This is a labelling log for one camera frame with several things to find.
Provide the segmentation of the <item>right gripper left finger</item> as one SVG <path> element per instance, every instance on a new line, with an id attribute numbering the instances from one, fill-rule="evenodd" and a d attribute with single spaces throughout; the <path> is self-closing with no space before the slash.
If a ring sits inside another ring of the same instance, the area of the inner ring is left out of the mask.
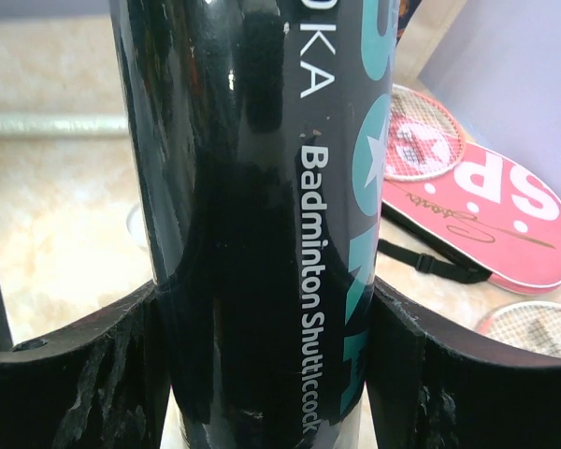
<path id="1" fill-rule="evenodd" d="M 150 282 L 0 351 L 0 448 L 157 448 L 167 403 Z"/>

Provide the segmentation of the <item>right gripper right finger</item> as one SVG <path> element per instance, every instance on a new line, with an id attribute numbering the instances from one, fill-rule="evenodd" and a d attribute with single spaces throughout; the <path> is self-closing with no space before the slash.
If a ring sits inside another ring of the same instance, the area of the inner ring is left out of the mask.
<path id="1" fill-rule="evenodd" d="M 380 448 L 561 449 L 561 358 L 486 338 L 384 282 L 368 397 Z"/>

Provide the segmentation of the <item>black shuttlecock tube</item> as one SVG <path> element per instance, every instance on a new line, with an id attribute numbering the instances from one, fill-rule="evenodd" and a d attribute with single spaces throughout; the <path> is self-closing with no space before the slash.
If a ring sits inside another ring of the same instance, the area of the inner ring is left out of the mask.
<path id="1" fill-rule="evenodd" d="M 114 1 L 191 448 L 354 448 L 398 4 Z"/>

